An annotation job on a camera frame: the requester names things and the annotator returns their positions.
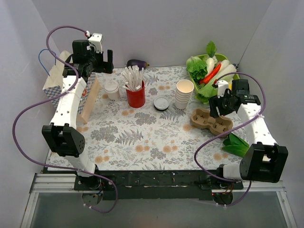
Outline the cardboard cup carrier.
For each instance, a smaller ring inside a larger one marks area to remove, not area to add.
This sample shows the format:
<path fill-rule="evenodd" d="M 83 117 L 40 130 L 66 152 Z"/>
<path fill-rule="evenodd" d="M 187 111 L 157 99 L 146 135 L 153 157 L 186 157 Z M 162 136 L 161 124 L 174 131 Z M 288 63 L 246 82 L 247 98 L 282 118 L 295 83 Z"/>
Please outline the cardboard cup carrier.
<path fill-rule="evenodd" d="M 225 133 L 222 137 L 227 136 L 227 131 L 233 128 L 233 122 L 230 118 L 211 117 L 209 110 L 203 108 L 195 109 L 190 116 L 190 121 L 197 128 L 209 129 L 214 135 Z"/>

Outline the white cup lid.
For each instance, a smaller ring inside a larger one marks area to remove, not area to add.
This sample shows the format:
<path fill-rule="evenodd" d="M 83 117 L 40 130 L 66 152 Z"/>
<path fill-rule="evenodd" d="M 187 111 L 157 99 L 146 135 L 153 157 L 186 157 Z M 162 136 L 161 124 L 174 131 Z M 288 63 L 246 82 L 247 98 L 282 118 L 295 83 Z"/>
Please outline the white cup lid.
<path fill-rule="evenodd" d="M 116 80 L 107 81 L 104 84 L 104 90 L 107 93 L 115 93 L 119 90 L 119 84 Z"/>

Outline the white paper coffee cup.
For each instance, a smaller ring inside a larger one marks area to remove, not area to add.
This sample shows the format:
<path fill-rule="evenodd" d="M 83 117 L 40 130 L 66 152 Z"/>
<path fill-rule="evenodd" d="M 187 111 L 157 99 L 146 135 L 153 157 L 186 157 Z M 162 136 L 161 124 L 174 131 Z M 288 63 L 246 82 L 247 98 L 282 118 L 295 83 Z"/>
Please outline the white paper coffee cup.
<path fill-rule="evenodd" d="M 116 90 L 113 90 L 113 91 L 106 91 L 107 95 L 108 95 L 108 98 L 111 100 L 111 101 L 118 101 L 120 100 L 120 90 L 119 88 L 116 89 Z"/>

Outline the blue checkered paper bag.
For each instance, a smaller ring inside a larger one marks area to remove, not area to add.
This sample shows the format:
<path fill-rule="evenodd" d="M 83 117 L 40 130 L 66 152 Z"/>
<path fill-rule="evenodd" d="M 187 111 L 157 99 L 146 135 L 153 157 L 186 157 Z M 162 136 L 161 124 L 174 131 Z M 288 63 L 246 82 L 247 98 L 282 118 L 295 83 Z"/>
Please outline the blue checkered paper bag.
<path fill-rule="evenodd" d="M 63 87 L 63 69 L 64 64 L 58 62 L 56 59 L 56 64 L 54 64 L 49 72 L 49 76 L 46 79 L 46 82 L 43 86 L 43 91 L 47 95 L 47 98 L 52 98 L 61 94 Z M 91 73 L 88 81 L 86 83 L 86 87 L 83 90 L 82 97 L 78 106 L 78 113 L 81 114 L 85 108 L 86 100 L 89 96 L 91 88 L 96 80 L 95 73 Z"/>

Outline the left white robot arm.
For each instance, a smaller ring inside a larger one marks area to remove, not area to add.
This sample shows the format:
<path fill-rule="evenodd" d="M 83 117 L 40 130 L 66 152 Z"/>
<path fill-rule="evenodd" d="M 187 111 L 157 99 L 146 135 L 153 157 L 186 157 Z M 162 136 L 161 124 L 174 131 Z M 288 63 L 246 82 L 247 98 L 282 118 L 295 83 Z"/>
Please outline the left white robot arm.
<path fill-rule="evenodd" d="M 108 61 L 104 61 L 102 41 L 98 33 L 73 41 L 73 52 L 59 55 L 62 61 L 52 66 L 43 87 L 56 112 L 42 134 L 50 150 L 66 158 L 91 190 L 100 187 L 101 178 L 95 174 L 97 166 L 88 157 L 85 138 L 76 124 L 88 122 L 93 110 L 101 88 L 96 74 L 113 71 L 113 52 L 109 50 Z"/>

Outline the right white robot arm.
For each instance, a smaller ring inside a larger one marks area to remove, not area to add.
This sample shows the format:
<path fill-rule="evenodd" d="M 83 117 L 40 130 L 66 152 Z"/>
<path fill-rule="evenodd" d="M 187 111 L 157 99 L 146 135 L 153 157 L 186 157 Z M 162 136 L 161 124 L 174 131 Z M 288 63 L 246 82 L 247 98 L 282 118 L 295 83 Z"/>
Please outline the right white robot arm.
<path fill-rule="evenodd" d="M 288 150 L 277 144 L 260 114 L 261 102 L 250 94 L 246 79 L 218 80 L 213 84 L 217 95 L 209 99 L 210 115 L 217 118 L 236 112 L 246 130 L 250 147 L 238 165 L 223 165 L 215 176 L 215 184 L 225 189 L 234 180 L 277 183 L 280 180 Z"/>

